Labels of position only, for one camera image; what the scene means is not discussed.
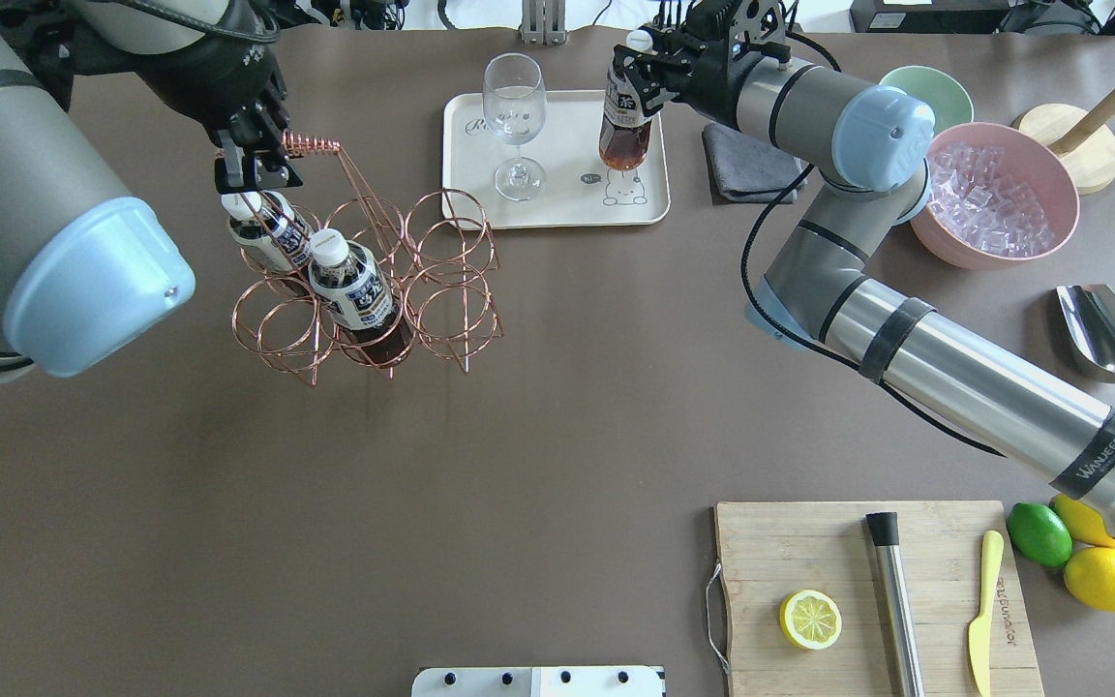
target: bottle label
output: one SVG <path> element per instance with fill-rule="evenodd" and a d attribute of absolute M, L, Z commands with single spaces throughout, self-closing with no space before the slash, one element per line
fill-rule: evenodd
<path fill-rule="evenodd" d="M 302 267 L 309 261 L 312 255 L 309 252 L 309 246 L 304 243 L 307 236 L 304 235 L 304 229 L 298 224 L 285 224 L 279 225 L 274 230 L 274 242 L 282 248 L 283 252 L 295 262 L 297 267 Z"/>
<path fill-rule="evenodd" d="M 631 80 L 614 75 L 612 67 L 605 80 L 605 118 L 619 128 L 639 128 L 651 120 L 642 115 L 642 99 Z"/>
<path fill-rule="evenodd" d="M 384 326 L 385 319 L 394 312 L 394 294 L 386 290 L 376 264 L 372 264 L 370 273 L 363 274 L 362 281 L 340 290 L 347 300 L 346 303 L 338 303 L 340 314 L 347 320 L 347 329 L 376 329 Z"/>
<path fill-rule="evenodd" d="M 352 244 L 352 254 L 363 261 L 363 270 L 355 281 L 343 288 L 329 288 L 316 281 L 316 275 L 312 275 L 312 289 L 324 298 L 329 312 L 342 327 L 352 331 L 378 329 L 394 312 L 394 294 L 381 279 L 380 269 L 377 261 L 372 260 L 371 252 L 355 242 Z"/>

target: gray cloth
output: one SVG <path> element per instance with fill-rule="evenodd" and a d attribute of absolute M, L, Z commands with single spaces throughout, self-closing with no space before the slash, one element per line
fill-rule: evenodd
<path fill-rule="evenodd" d="M 734 203 L 770 202 L 801 172 L 799 159 L 793 155 L 721 124 L 704 127 L 704 151 L 718 193 Z M 794 190 L 782 202 L 796 199 Z"/>

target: wire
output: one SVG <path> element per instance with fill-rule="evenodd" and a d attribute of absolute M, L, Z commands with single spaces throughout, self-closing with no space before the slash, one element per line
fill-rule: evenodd
<path fill-rule="evenodd" d="M 1088 29 L 1088 27 L 1085 26 L 1084 23 L 1067 21 L 1067 19 L 1053 19 L 1053 21 L 1048 21 L 1048 22 L 1031 22 L 1029 26 L 1026 27 L 1026 30 L 1024 30 L 1024 33 L 1026 31 L 1031 30 L 1031 28 L 1041 27 L 1041 26 L 1074 26 L 1074 27 L 1080 28 L 1080 30 L 1083 30 L 1083 33 L 1088 33 L 1088 35 L 1096 33 L 1094 31 L 1090 31 Z"/>
<path fill-rule="evenodd" d="M 787 33 L 793 33 L 794 31 L 794 22 L 797 21 L 797 3 L 799 3 L 799 0 L 794 0 L 794 3 L 791 4 L 791 9 L 788 9 L 788 14 L 791 14 L 791 18 L 786 23 Z M 786 4 L 782 6 L 782 17 L 786 18 Z"/>
<path fill-rule="evenodd" d="M 832 67 L 833 70 L 837 70 L 838 72 L 841 72 L 841 62 L 837 62 L 837 59 L 833 58 L 833 54 L 828 52 L 828 49 L 820 45 L 817 40 L 811 39 L 811 37 L 802 35 L 797 31 L 793 32 L 788 37 L 791 37 L 791 39 L 793 40 L 797 40 L 797 42 L 820 54 L 820 57 L 824 58 L 825 61 L 828 61 L 828 67 Z"/>
<path fill-rule="evenodd" d="M 605 6 L 603 6 L 603 8 L 601 8 L 601 12 L 598 12 L 597 13 L 597 18 L 594 18 L 592 20 L 592 26 L 597 26 L 597 22 L 601 21 L 602 14 L 605 13 L 605 10 L 610 9 L 610 4 L 612 4 L 612 3 L 613 3 L 613 0 L 610 0 L 610 1 L 608 1 L 608 3 L 605 3 Z"/>
<path fill-rule="evenodd" d="M 458 28 L 455 26 L 455 22 L 450 21 L 450 14 L 446 13 L 446 1 L 447 0 L 437 0 L 437 18 L 442 19 L 442 23 L 446 28 Z"/>
<path fill-rule="evenodd" d="M 265 33 L 251 33 L 244 31 L 235 31 L 231 28 L 214 26 L 203 19 L 197 19 L 191 17 L 191 14 L 185 14 L 177 10 L 172 10 L 169 8 L 163 8 L 163 6 L 154 4 L 151 0 L 89 0 L 93 3 L 106 3 L 106 4 L 123 4 L 124 8 L 129 8 L 138 12 L 151 14 L 154 18 L 164 19 L 167 22 L 172 22 L 174 26 L 182 26 L 190 28 L 190 30 L 200 31 L 201 33 L 207 33 L 213 36 L 221 36 L 223 39 L 234 39 L 244 40 L 248 43 L 273 43 L 278 40 L 278 37 L 282 31 L 278 26 L 273 14 L 261 9 L 256 4 L 256 0 L 248 0 L 248 3 L 252 6 L 253 13 L 258 18 L 261 18 L 262 22 L 265 22 Z"/>
<path fill-rule="evenodd" d="M 828 52 L 827 48 L 824 48 L 824 46 L 820 45 L 816 40 L 809 39 L 809 37 L 806 37 L 804 35 L 793 33 L 791 36 L 793 37 L 794 40 L 797 40 L 797 42 L 808 46 L 808 48 L 813 48 L 815 52 L 818 52 L 820 56 L 824 57 L 825 61 L 828 61 L 828 66 L 833 67 L 833 70 L 841 71 L 841 66 L 837 62 L 837 59 L 833 57 L 832 52 Z M 826 357 L 828 358 L 828 360 L 841 364 L 842 366 L 846 366 L 851 370 L 859 370 L 859 365 L 855 364 L 854 361 L 851 361 L 850 358 L 845 358 L 844 356 L 832 352 L 831 349 L 824 348 L 824 346 L 820 346 L 818 343 L 805 339 L 805 337 L 794 333 L 792 330 L 788 330 L 787 327 L 784 327 L 779 321 L 777 321 L 777 319 L 770 317 L 770 314 L 766 312 L 765 309 L 763 309 L 763 306 L 760 306 L 759 299 L 756 297 L 756 291 L 752 289 L 752 274 L 749 274 L 748 261 L 752 259 L 752 248 L 755 245 L 756 238 L 759 234 L 759 230 L 762 229 L 763 224 L 765 224 L 765 220 L 767 220 L 769 213 L 774 212 L 774 209 L 777 209 L 778 204 L 780 202 L 784 202 L 787 195 L 792 194 L 794 190 L 797 190 L 797 187 L 799 187 L 799 185 L 803 184 L 803 181 L 805 181 L 806 177 L 811 175 L 811 172 L 814 171 L 815 171 L 815 165 L 808 165 L 804 167 L 803 171 L 799 173 L 799 175 L 794 177 L 794 180 L 786 185 L 786 188 L 780 190 L 779 193 L 775 195 L 774 199 L 765 206 L 765 210 L 759 212 L 759 216 L 756 217 L 755 224 L 752 225 L 752 232 L 747 234 L 747 241 L 744 242 L 743 260 L 739 261 L 738 273 L 740 277 L 740 281 L 743 281 L 744 291 L 747 292 L 747 300 L 749 301 L 749 303 L 752 303 L 752 308 L 755 308 L 756 312 L 759 312 L 759 316 L 763 319 L 765 319 L 765 321 L 768 322 L 769 326 L 774 327 L 774 329 L 780 332 L 783 336 L 786 336 L 786 339 L 789 339 L 793 342 L 803 346 L 803 348 L 808 349 L 809 351 L 813 351 L 815 354 L 820 354 L 820 356 Z M 918 407 L 914 401 L 909 400 L 908 397 L 904 396 L 904 394 L 899 393 L 898 389 L 894 389 L 892 385 L 885 384 L 883 380 L 881 380 L 881 383 L 879 383 L 878 385 L 880 385 L 881 389 L 884 389 L 885 394 L 889 394 L 890 397 L 901 403 L 903 407 L 906 407 L 906 409 L 910 410 L 911 414 L 917 415 L 925 423 L 933 425 L 933 427 L 938 428 L 938 430 L 941 430 L 943 434 L 946 434 L 946 436 L 952 436 L 954 437 L 954 439 L 964 443 L 966 445 L 970 445 L 971 447 L 975 447 L 975 449 L 982 451 L 983 453 L 988 453 L 991 455 L 1001 455 L 1000 452 L 997 451 L 991 445 L 987 445 L 986 443 L 980 443 L 979 441 L 975 441 L 973 437 L 966 436 L 963 433 L 956 432 L 953 428 L 948 427 L 948 425 L 940 423 L 939 420 L 935 419 L 934 416 L 927 414 L 927 412 Z"/>

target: wooden cutting board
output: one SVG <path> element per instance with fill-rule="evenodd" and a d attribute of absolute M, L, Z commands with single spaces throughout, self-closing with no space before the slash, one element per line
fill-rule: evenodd
<path fill-rule="evenodd" d="M 1005 534 L 992 609 L 992 697 L 1041 696 L 1000 502 L 718 503 L 717 550 L 729 635 L 730 697 L 879 696 L 895 691 L 892 641 L 876 555 L 863 516 L 896 511 L 929 697 L 973 697 L 966 626 L 979 612 L 979 546 Z M 841 609 L 841 638 L 809 651 L 778 626 L 784 599 L 803 588 Z"/>

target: white tray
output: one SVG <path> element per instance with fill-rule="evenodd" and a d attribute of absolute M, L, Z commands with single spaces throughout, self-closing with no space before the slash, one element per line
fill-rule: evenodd
<path fill-rule="evenodd" d="M 493 188 L 493 172 L 514 155 L 484 125 L 479 94 L 459 94 L 446 105 L 442 138 L 442 185 L 474 195 L 493 230 L 526 226 L 653 224 L 669 211 L 669 176 L 660 116 L 651 125 L 648 156 L 637 171 L 620 173 L 601 163 L 598 139 L 605 93 L 550 91 L 545 125 L 523 156 L 547 175 L 531 202 L 511 202 Z M 456 200 L 446 215 L 476 216 L 471 202 Z"/>

